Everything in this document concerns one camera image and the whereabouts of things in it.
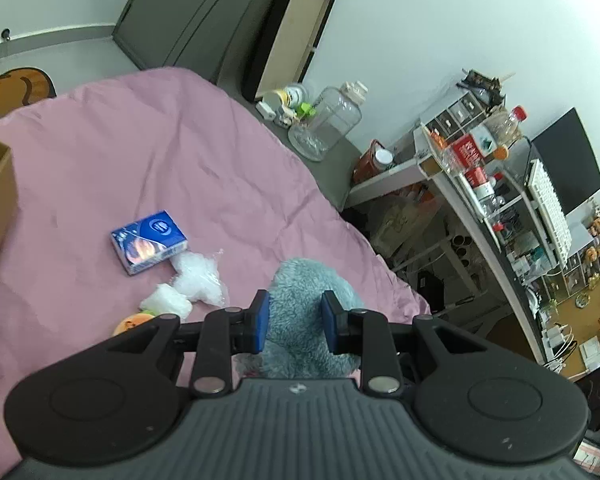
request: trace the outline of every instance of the white container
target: white container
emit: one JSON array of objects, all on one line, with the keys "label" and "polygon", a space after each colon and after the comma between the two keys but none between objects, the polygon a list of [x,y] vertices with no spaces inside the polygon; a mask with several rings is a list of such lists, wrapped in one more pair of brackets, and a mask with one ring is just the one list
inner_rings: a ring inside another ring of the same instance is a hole
[{"label": "white container", "polygon": [[293,83],[277,90],[270,90],[262,96],[262,102],[276,111],[281,106],[291,108],[299,107],[302,103],[309,100],[309,92],[300,83]]}]

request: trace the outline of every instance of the pink bed sheet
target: pink bed sheet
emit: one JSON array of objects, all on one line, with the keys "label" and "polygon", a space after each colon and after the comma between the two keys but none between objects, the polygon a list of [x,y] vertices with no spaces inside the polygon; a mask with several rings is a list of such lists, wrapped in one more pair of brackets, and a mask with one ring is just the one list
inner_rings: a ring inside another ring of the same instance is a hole
[{"label": "pink bed sheet", "polygon": [[[221,90],[165,68],[81,86],[0,120],[17,218],[0,254],[0,474],[19,459],[2,405],[21,378],[107,338],[168,262],[129,277],[109,232],[166,209],[193,251],[222,250],[233,305],[280,262],[333,267],[369,308],[410,322],[426,302],[340,219],[297,156]],[[208,307],[197,304],[190,320]]]}]

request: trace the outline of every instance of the bubble wrap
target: bubble wrap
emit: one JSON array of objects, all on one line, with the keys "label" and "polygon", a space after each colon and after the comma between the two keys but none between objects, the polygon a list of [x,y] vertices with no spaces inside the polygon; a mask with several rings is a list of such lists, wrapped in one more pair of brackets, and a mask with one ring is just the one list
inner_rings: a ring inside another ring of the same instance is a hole
[{"label": "bubble wrap", "polygon": [[171,263],[178,272],[171,284],[175,290],[191,301],[215,306],[227,304],[226,289],[220,281],[215,259],[185,251],[171,258]]},{"label": "bubble wrap", "polygon": [[156,316],[177,314],[183,321],[191,314],[192,309],[191,302],[167,283],[158,285],[154,293],[140,303],[140,310],[149,310]]}]

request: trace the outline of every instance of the red bottle cap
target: red bottle cap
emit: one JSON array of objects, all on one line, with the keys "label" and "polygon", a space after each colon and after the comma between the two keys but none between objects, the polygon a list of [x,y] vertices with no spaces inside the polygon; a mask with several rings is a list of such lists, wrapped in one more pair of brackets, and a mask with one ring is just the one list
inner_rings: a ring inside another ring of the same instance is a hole
[{"label": "red bottle cap", "polygon": [[511,111],[511,113],[515,116],[515,118],[519,121],[522,122],[526,119],[526,112],[525,109],[522,106],[516,106],[515,108],[513,108],[513,110]]}]

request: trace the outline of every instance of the orange plush toy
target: orange plush toy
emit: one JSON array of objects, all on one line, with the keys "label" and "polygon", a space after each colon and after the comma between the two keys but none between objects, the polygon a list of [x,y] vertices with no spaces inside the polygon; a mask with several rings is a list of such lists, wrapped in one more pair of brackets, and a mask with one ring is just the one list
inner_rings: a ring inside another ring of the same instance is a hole
[{"label": "orange plush toy", "polygon": [[138,314],[125,317],[125,319],[120,321],[119,325],[113,331],[113,335],[122,334],[127,330],[131,330],[132,328],[135,328],[136,326],[153,319],[154,317],[155,316],[149,312],[139,312]]}]

